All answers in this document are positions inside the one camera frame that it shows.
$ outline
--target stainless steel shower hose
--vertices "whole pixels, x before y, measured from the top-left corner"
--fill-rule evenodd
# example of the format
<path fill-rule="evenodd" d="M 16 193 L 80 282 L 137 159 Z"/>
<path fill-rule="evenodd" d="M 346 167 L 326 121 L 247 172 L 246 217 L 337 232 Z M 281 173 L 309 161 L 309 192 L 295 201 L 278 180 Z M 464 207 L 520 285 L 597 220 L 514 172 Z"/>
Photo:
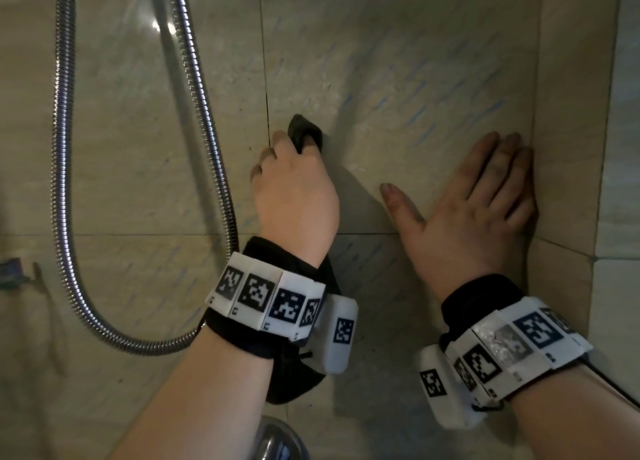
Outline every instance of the stainless steel shower hose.
<path fill-rule="evenodd" d="M 227 258 L 238 249 L 236 216 L 218 145 L 207 89 L 200 69 L 198 47 L 188 0 L 171 0 L 182 62 L 200 130 L 204 136 L 211 173 L 216 183 Z M 77 270 L 71 216 L 71 154 L 76 66 L 76 0 L 56 0 L 56 76 L 51 157 L 51 221 L 56 258 L 71 307 L 98 339 L 124 352 L 160 356 L 189 346 L 197 329 L 168 340 L 141 340 L 118 331 L 96 310 Z"/>

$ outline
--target forearm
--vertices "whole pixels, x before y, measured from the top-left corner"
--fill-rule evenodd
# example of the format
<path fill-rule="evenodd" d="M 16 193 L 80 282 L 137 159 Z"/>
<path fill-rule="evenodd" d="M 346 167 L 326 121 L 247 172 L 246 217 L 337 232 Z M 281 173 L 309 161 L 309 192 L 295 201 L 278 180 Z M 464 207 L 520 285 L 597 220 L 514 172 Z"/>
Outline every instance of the forearm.
<path fill-rule="evenodd" d="M 203 327 L 110 459 L 245 458 L 272 367 Z"/>
<path fill-rule="evenodd" d="M 532 384 L 512 405 L 540 460 L 640 456 L 640 413 L 583 365 Z"/>

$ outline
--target black and white square pattern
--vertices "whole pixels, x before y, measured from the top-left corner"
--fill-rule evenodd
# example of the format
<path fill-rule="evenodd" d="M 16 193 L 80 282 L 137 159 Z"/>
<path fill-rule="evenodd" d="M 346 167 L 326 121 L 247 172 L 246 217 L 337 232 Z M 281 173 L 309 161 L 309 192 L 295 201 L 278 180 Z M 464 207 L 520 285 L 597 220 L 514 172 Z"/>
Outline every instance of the black and white square pattern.
<path fill-rule="evenodd" d="M 253 310 L 263 312 L 269 304 L 269 297 L 275 287 L 276 284 L 272 281 L 249 274 L 237 302 Z"/>
<path fill-rule="evenodd" d="M 318 308 L 320 308 L 319 298 L 312 298 L 307 302 L 305 311 L 302 312 L 302 320 L 300 320 L 300 327 L 305 327 L 314 323 L 314 319 L 316 318 L 316 313 L 318 312 Z"/>
<path fill-rule="evenodd" d="M 304 295 L 281 288 L 278 290 L 276 298 L 273 299 L 269 317 L 295 324 L 298 321 L 304 302 Z"/>
<path fill-rule="evenodd" d="M 489 355 L 484 347 L 476 344 L 462 356 L 468 367 L 474 372 L 476 377 L 483 384 L 488 383 L 502 372 L 498 363 Z"/>
<path fill-rule="evenodd" d="M 537 311 L 514 320 L 513 324 L 539 349 L 563 339 L 563 335 Z"/>
<path fill-rule="evenodd" d="M 335 333 L 333 334 L 333 342 L 336 343 L 351 343 L 351 335 L 353 335 L 354 320 L 338 319 L 338 323 L 335 326 Z"/>
<path fill-rule="evenodd" d="M 492 337 L 494 341 L 500 347 L 499 358 L 503 366 L 509 367 L 533 354 L 533 349 L 510 325 L 495 331 Z"/>
<path fill-rule="evenodd" d="M 460 376 L 460 379 L 462 379 L 462 382 L 465 384 L 469 392 L 476 389 L 478 383 L 476 383 L 476 380 L 467 369 L 467 366 L 465 366 L 465 363 L 462 362 L 462 359 L 458 358 L 453 363 L 453 369 L 456 370 L 456 372 Z"/>
<path fill-rule="evenodd" d="M 218 286 L 216 286 L 216 293 L 222 295 L 227 300 L 233 300 L 243 276 L 243 271 L 233 268 L 232 266 L 227 266 L 222 277 L 220 277 Z"/>
<path fill-rule="evenodd" d="M 422 380 L 425 389 L 427 389 L 427 394 L 430 398 L 447 395 L 447 390 L 444 389 L 444 385 L 440 380 L 438 371 L 436 371 L 435 369 L 422 371 L 420 373 L 420 379 Z"/>
<path fill-rule="evenodd" d="M 555 311 L 550 308 L 541 308 L 540 311 L 544 313 L 548 319 L 550 319 L 561 331 L 565 334 L 577 334 L 575 329 L 571 327 L 569 322 L 564 320 L 564 317 L 558 315 Z"/>

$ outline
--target left hand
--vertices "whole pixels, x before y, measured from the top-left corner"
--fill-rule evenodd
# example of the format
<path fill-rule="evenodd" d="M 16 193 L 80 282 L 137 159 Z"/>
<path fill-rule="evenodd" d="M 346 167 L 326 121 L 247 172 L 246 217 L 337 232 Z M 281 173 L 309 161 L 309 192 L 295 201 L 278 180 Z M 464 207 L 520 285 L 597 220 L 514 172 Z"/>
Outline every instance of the left hand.
<path fill-rule="evenodd" d="M 260 236 L 317 268 L 338 232 L 338 194 L 311 137 L 302 154 L 283 131 L 271 142 L 251 171 Z"/>

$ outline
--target black cable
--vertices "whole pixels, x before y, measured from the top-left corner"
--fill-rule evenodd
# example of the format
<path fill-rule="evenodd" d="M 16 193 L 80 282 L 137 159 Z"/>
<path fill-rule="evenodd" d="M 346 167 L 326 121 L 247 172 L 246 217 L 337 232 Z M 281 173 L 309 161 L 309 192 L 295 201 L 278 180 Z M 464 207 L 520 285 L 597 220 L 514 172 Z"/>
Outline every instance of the black cable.
<path fill-rule="evenodd" d="M 633 398 L 628 392 L 624 391 L 624 389 L 622 389 L 619 385 L 617 385 L 616 383 L 614 383 L 612 381 L 612 379 L 609 379 L 609 377 L 604 374 L 600 369 L 598 369 L 597 367 L 595 367 L 591 362 L 589 362 L 588 358 L 586 358 L 585 356 L 581 357 L 580 362 L 582 362 L 586 367 L 588 367 L 589 369 L 591 369 L 600 379 L 602 379 L 605 383 L 607 383 L 608 385 L 610 385 L 613 389 L 615 389 L 615 391 L 620 394 L 620 396 L 622 396 L 624 399 L 626 399 L 627 401 L 629 401 L 629 403 L 633 404 L 636 408 L 640 409 L 640 402 L 638 402 L 635 398 Z"/>

